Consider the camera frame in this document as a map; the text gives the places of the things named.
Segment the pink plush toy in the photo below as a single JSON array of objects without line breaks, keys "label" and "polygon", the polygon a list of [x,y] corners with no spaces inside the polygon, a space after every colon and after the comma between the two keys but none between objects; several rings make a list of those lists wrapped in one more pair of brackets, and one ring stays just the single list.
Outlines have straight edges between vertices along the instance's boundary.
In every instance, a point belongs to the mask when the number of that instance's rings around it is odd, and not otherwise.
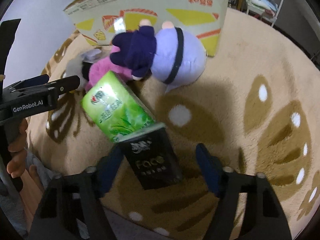
[{"label": "pink plush toy", "polygon": [[86,80],[85,91],[89,91],[109,71],[118,74],[124,82],[133,79],[129,68],[116,65],[111,61],[110,54],[116,52],[120,52],[120,49],[112,46],[111,50],[95,48],[82,54],[82,76]]}]

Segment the green tissue pack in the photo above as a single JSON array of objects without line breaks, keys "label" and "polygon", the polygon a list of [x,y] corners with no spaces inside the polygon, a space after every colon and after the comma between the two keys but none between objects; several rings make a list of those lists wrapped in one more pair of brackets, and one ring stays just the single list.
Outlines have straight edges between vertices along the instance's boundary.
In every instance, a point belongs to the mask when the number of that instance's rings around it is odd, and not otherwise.
[{"label": "green tissue pack", "polygon": [[85,113],[111,142],[118,143],[142,134],[164,128],[165,124],[155,118],[121,80],[109,71],[93,86],[81,100]]}]

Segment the black tissue pack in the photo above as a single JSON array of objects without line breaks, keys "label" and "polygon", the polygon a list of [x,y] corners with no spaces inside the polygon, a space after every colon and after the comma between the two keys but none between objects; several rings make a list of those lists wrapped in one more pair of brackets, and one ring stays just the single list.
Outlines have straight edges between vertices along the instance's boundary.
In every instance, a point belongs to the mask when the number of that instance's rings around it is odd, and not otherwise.
[{"label": "black tissue pack", "polygon": [[164,123],[125,135],[118,145],[143,189],[160,189],[183,180]]}]

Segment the purple lavender plush doll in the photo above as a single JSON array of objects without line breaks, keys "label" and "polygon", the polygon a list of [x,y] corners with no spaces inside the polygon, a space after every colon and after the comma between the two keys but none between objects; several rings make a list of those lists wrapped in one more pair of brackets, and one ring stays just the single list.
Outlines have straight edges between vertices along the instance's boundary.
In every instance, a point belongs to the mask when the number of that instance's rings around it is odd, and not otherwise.
[{"label": "purple lavender plush doll", "polygon": [[137,30],[117,34],[112,45],[119,49],[110,54],[112,63],[131,70],[136,80],[152,74],[167,86],[166,92],[194,83],[206,66],[201,41],[170,21],[155,32],[151,22],[142,19]]}]

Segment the grey plush toy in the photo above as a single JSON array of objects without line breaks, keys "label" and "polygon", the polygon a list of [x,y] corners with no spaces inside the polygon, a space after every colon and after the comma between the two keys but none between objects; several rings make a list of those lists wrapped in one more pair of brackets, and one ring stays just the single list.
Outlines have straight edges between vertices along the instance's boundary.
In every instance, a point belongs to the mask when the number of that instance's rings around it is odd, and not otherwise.
[{"label": "grey plush toy", "polygon": [[77,91],[84,90],[88,84],[88,73],[91,65],[100,59],[102,54],[101,49],[95,48],[86,52],[78,54],[75,58],[71,59],[66,66],[66,71],[63,77],[76,75],[80,79],[80,85]]}]

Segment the beige brown patterned blanket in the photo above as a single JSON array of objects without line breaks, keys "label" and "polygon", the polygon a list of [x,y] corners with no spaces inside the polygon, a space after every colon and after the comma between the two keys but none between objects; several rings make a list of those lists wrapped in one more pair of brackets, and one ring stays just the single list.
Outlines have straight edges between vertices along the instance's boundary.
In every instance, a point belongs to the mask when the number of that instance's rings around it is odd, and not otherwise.
[{"label": "beige brown patterned blanket", "polygon": [[119,239],[201,239],[217,198],[195,158],[205,144],[239,173],[263,172],[296,238],[319,207],[319,70],[269,25],[228,9],[217,54],[201,77],[166,92],[155,78],[131,89],[167,132],[184,179],[145,191],[123,161],[102,199]]}]

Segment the cardboard box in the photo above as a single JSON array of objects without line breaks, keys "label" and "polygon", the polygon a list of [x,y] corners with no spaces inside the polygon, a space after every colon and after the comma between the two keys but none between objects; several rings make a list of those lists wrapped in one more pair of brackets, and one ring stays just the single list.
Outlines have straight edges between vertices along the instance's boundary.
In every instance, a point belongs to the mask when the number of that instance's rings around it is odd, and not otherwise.
[{"label": "cardboard box", "polygon": [[136,30],[142,19],[149,20],[155,31],[170,21],[195,35],[208,56],[214,57],[227,4],[228,0],[75,0],[64,12],[92,46],[111,43],[118,18],[128,31]]}]

